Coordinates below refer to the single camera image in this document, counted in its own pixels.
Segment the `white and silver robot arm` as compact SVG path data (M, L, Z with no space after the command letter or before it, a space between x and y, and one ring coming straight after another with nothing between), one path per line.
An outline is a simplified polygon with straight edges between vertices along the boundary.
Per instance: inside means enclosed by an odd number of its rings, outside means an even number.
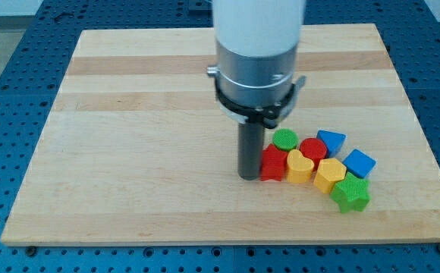
M305 0L213 0L215 97L239 124L272 129L294 108Z

